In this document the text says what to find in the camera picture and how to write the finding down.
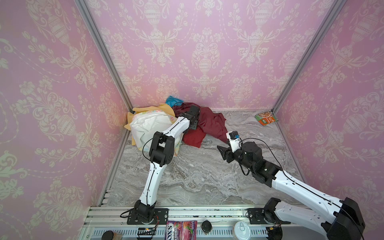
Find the white cloth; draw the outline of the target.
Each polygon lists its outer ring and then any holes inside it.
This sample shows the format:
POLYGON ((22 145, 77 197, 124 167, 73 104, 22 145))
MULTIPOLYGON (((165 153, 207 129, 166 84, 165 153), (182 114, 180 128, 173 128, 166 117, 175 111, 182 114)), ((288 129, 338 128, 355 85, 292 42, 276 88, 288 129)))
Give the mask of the white cloth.
POLYGON ((137 148, 148 152, 155 132, 168 129, 176 120, 176 117, 162 110, 147 111, 134 115, 128 127, 131 129, 137 148))

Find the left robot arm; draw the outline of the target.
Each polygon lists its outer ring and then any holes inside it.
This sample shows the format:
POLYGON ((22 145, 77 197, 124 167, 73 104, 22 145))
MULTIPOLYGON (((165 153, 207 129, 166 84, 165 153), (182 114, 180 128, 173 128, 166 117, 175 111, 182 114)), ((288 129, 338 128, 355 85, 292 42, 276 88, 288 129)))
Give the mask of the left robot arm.
POLYGON ((200 108, 193 105, 175 123, 165 130, 154 132, 153 137, 147 141, 151 143, 147 158, 151 162, 150 171, 143 193, 130 210, 130 222, 149 224, 155 219, 159 185, 167 165, 174 157, 176 141, 181 140, 188 130, 197 128, 199 116, 200 108))

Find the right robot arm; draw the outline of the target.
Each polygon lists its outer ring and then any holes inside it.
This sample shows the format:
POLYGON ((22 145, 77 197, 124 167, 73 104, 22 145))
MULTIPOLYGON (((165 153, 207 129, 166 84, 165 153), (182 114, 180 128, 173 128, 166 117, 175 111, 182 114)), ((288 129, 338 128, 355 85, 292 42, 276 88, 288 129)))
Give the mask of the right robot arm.
POLYGON ((329 240, 362 240, 366 224, 360 207, 350 198, 341 200, 327 195, 296 179, 272 162, 264 159, 262 149, 254 142, 230 140, 228 147, 217 147, 227 163, 237 162, 261 184, 281 191, 304 208, 270 198, 263 212, 268 223, 290 222, 313 230, 329 240))

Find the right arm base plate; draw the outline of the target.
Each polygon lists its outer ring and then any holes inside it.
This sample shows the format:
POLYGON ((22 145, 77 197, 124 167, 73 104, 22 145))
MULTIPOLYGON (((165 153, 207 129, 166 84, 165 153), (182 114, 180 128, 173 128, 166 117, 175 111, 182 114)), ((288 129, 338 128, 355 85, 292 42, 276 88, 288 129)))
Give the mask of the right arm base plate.
POLYGON ((273 213, 265 212, 263 208, 249 208, 246 211, 246 217, 251 225, 289 225, 291 222, 285 222, 278 219, 273 213))

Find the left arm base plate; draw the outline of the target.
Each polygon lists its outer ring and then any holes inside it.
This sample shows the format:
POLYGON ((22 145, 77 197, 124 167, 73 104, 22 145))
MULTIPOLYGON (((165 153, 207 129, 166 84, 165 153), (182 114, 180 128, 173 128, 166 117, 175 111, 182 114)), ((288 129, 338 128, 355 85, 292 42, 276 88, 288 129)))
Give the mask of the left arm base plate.
POLYGON ((127 217, 128 225, 165 225, 168 221, 169 209, 154 208, 148 213, 140 212, 139 210, 130 210, 127 217))

